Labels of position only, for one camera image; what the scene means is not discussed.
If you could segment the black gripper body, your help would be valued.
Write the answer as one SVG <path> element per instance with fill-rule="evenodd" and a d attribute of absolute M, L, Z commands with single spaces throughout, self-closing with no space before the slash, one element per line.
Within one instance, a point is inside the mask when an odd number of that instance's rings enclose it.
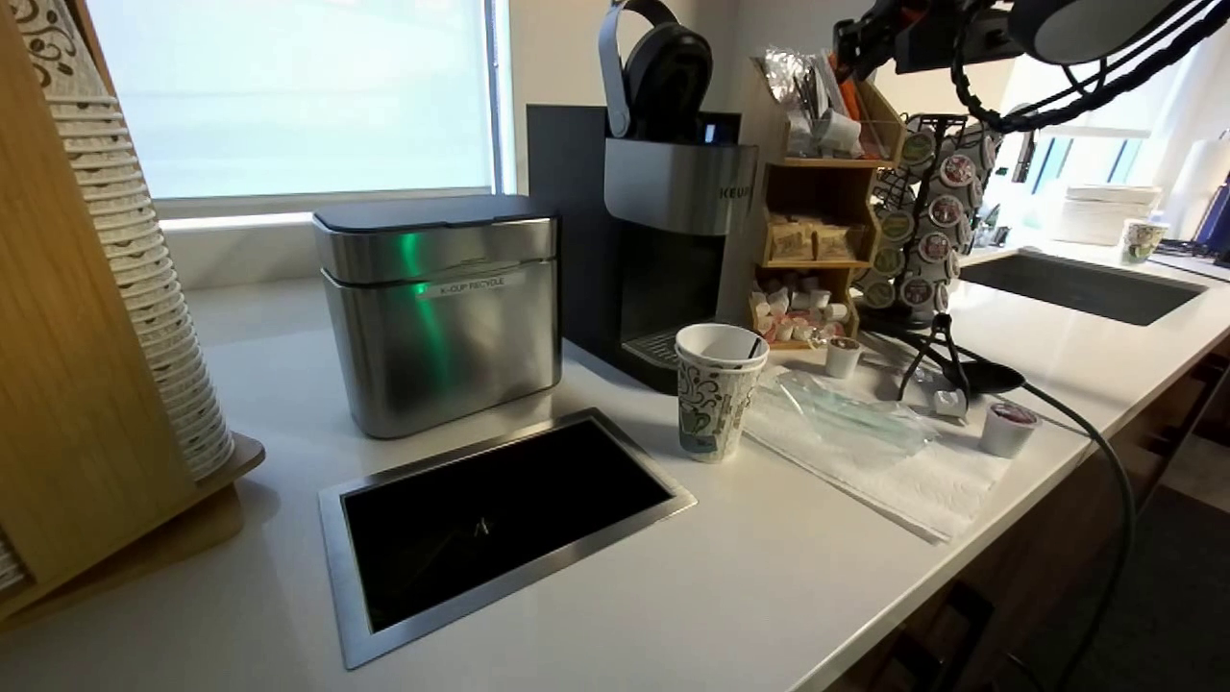
<path fill-rule="evenodd" d="M 1008 14 L 992 0 L 871 0 L 866 14 L 832 23 L 839 77 L 871 77 L 883 62 L 921 75 L 1010 54 Z"/>

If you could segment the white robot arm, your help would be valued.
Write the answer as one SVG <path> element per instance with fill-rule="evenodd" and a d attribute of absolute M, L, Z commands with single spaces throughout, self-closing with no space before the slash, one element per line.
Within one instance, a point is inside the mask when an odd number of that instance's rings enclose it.
<path fill-rule="evenodd" d="M 832 23 L 832 75 L 866 82 L 940 71 L 958 105 L 987 130 L 1046 130 L 1141 90 L 1230 23 L 1230 0 L 871 0 Z M 976 62 L 1031 58 L 1063 75 L 1063 90 L 987 107 L 972 93 Z"/>

